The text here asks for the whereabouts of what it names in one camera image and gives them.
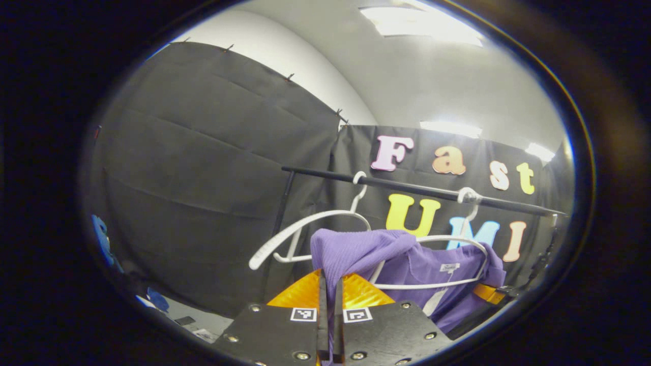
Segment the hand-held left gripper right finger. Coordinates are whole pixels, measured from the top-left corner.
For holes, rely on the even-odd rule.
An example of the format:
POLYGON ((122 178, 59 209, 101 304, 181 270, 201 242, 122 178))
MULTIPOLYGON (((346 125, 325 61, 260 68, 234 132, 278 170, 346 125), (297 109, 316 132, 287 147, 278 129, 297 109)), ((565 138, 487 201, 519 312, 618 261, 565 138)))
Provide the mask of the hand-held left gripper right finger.
POLYGON ((412 301, 393 301, 358 274, 336 287, 333 358, 343 365, 415 365, 453 341, 412 301))

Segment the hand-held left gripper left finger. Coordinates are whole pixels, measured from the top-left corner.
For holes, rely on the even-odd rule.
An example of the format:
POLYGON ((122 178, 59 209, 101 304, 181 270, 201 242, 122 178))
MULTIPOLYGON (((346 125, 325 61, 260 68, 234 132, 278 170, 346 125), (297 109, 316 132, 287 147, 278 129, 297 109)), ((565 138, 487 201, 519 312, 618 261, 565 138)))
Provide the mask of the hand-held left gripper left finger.
POLYGON ((239 365, 321 365, 329 358, 326 281, 321 270, 268 303, 250 303, 212 348, 239 365))

